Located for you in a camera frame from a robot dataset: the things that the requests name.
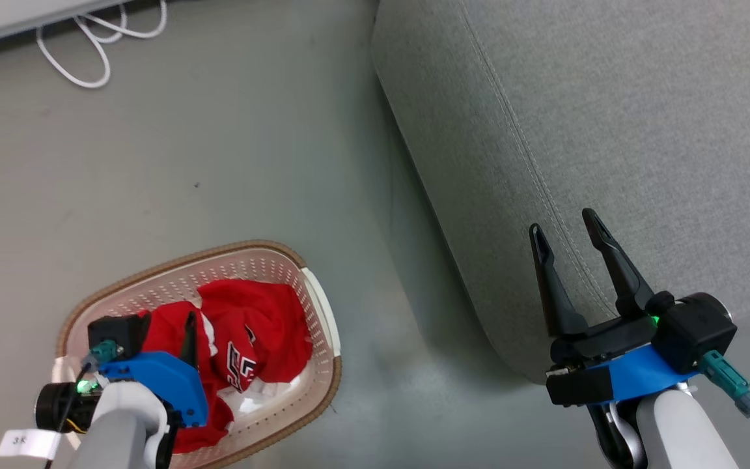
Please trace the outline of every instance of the brown basket rim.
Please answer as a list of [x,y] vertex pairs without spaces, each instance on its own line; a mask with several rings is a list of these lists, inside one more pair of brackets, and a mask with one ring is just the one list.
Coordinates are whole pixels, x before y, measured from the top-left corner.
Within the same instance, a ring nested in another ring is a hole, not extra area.
[[[269,240],[248,240],[239,243],[225,244],[225,246],[206,249],[200,252],[191,253],[191,255],[185,255],[177,259],[173,259],[172,261],[164,262],[163,264],[156,265],[155,267],[142,270],[141,272],[138,272],[133,276],[128,276],[127,278],[115,282],[114,284],[107,286],[100,291],[96,291],[95,293],[91,294],[91,296],[86,297],[85,300],[81,301],[77,306],[75,306],[71,314],[66,317],[65,322],[62,324],[62,329],[60,329],[59,336],[57,336],[57,356],[65,356],[66,342],[68,341],[68,336],[71,334],[72,327],[74,327],[74,323],[78,318],[80,318],[80,315],[82,315],[83,312],[86,311],[86,309],[90,308],[96,302],[103,300],[111,294],[115,294],[117,293],[117,291],[121,291],[128,286],[135,285],[144,279],[148,279],[152,276],[157,276],[158,274],[162,274],[178,267],[183,267],[187,264],[193,264],[197,261],[203,261],[203,259],[226,255],[226,253],[256,248],[274,250],[276,252],[282,253],[282,255],[288,256],[288,258],[292,259],[292,261],[294,261],[294,264],[296,264],[297,267],[300,267],[300,269],[307,267],[306,262],[303,260],[303,258],[301,258],[300,255],[298,255],[296,252],[294,252],[293,249],[289,248],[285,244]],[[340,378],[342,375],[342,360],[339,356],[336,356],[334,358],[333,365],[334,369],[333,373],[331,374],[331,382],[329,383],[328,391],[326,392],[326,395],[324,396],[324,398],[322,398],[318,406],[312,409],[312,412],[309,412],[302,418],[297,419],[297,421],[295,421],[291,425],[288,425],[288,427],[285,427],[282,430],[271,434],[270,436],[266,436],[262,440],[259,440],[259,442],[256,442],[253,445],[242,449],[241,451],[237,451],[229,456],[219,458],[216,461],[211,461],[208,464],[200,467],[204,469],[222,469],[223,467],[229,466],[259,451],[262,451],[265,448],[268,448],[268,446],[274,445],[274,443],[276,442],[280,442],[280,440],[287,438],[288,436],[290,436],[290,434],[295,433],[295,431],[300,430],[305,425],[310,424],[312,421],[314,421],[314,419],[318,418],[318,416],[325,412],[329,404],[331,404],[331,400],[333,400],[334,395],[337,394],[337,388],[339,388],[340,386]]]

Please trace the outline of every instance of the jersey number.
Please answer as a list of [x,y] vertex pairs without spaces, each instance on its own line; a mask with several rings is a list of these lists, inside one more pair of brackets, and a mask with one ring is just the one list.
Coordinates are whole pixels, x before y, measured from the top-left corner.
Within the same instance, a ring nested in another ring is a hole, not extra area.
[[239,377],[245,377],[247,382],[251,382],[253,380],[251,372],[256,367],[257,363],[242,356],[239,350],[236,350],[236,347],[233,346],[233,342],[227,342],[227,371],[229,372],[227,382],[230,383],[230,386],[235,387],[239,392],[244,392],[242,380]]

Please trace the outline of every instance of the black cable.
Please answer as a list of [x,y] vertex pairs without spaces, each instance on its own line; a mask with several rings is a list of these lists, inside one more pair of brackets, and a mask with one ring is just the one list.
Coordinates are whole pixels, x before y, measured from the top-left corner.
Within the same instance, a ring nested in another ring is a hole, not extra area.
[[[78,374],[77,378],[74,380],[74,386],[71,386],[71,392],[68,393],[68,402],[65,403],[65,407],[62,410],[62,415],[60,415],[60,424],[57,425],[57,433],[63,433],[62,429],[63,427],[65,427],[65,421],[66,419],[68,419],[68,413],[71,412],[71,404],[74,403],[74,395],[77,394],[77,383],[80,383],[80,380],[83,379],[83,377],[86,376],[86,373],[91,369],[92,364],[86,363],[80,370],[80,374]],[[53,463],[53,459],[45,460],[45,469],[51,469],[51,464]]]

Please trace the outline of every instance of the gray sofa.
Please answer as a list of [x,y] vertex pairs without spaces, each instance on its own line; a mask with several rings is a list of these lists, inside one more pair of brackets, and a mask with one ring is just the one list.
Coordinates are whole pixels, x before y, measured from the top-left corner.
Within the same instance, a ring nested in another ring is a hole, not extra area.
[[654,290],[750,327],[750,0],[382,0],[374,63],[477,315],[535,382],[550,339],[527,228],[615,317],[592,207]]

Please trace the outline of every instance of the laundry basket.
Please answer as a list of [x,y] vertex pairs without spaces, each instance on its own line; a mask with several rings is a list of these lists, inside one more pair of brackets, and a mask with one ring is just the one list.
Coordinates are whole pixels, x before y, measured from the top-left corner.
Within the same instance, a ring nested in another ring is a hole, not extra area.
[[[235,395],[231,395],[230,401],[225,398],[234,410],[229,435],[216,446],[175,455],[170,465],[173,469],[218,469],[230,465],[300,430],[331,403],[340,384],[340,341],[326,295],[303,259],[282,244],[264,240],[229,244],[175,259],[88,297],[69,315],[57,338],[57,359],[51,380],[74,380],[80,371],[80,359],[89,349],[86,327],[91,321],[105,315],[151,311],[180,300],[198,306],[196,289],[218,279],[291,285],[306,314],[312,336],[312,358],[290,385],[270,385],[284,386],[282,391],[251,394],[252,385],[245,393],[250,398],[238,393],[232,393]],[[79,446],[76,434],[69,433],[68,439],[75,448]]]

